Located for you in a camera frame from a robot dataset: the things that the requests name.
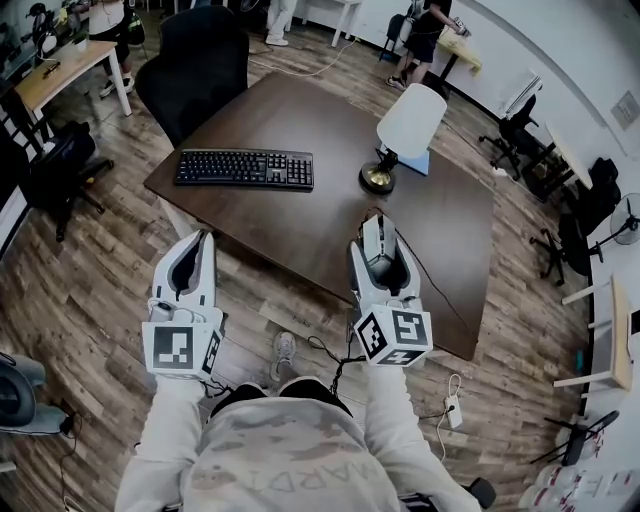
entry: lamp base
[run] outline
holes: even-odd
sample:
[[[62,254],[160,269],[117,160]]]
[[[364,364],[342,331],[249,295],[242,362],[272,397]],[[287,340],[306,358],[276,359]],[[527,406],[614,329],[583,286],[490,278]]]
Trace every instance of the lamp base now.
[[[360,169],[360,183],[369,192],[378,195],[390,194],[396,185],[393,171],[381,170],[380,162],[368,162]]]

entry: keyboard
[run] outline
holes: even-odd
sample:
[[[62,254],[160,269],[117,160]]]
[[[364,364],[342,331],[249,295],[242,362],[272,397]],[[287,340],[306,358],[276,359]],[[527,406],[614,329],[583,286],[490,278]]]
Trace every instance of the keyboard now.
[[[313,155],[257,149],[183,149],[176,185],[313,190]]]

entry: white sleeve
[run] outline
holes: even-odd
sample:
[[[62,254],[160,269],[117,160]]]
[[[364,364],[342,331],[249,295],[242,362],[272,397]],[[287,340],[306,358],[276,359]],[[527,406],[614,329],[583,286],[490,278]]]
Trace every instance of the white sleeve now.
[[[158,391],[144,424],[140,444],[129,461],[115,512],[159,512],[182,502],[182,475],[195,463],[202,435],[198,381],[157,376]]]
[[[402,368],[368,367],[365,441],[399,495],[422,493],[440,512],[479,512],[425,441],[413,412]]]

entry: white lampshade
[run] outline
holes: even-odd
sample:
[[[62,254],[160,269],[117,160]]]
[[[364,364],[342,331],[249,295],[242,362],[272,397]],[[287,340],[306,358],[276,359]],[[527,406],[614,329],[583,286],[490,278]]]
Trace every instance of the white lampshade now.
[[[400,156],[421,157],[446,110],[447,103],[433,89],[411,84],[378,124],[378,137]]]

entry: shoe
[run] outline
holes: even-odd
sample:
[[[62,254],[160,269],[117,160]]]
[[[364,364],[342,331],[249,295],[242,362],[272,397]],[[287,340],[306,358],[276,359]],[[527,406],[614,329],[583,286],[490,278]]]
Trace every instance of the shoe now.
[[[281,332],[273,340],[273,360],[269,375],[271,378],[280,382],[280,372],[278,366],[282,362],[292,364],[293,356],[296,355],[296,339],[290,332]]]
[[[289,41],[285,41],[284,38],[276,36],[267,36],[265,43],[271,46],[289,46]]]
[[[407,90],[407,86],[404,85],[404,82],[393,75],[387,78],[387,85],[393,87],[394,89],[398,89],[399,91]]]
[[[136,81],[133,78],[123,78],[122,83],[124,84],[124,92],[129,94],[133,91],[133,86],[136,84]]]
[[[106,98],[107,96],[109,96],[109,94],[111,94],[111,91],[113,91],[115,88],[116,88],[116,84],[114,84],[111,80],[107,80],[107,83],[104,84],[104,87],[99,93],[100,97]]]

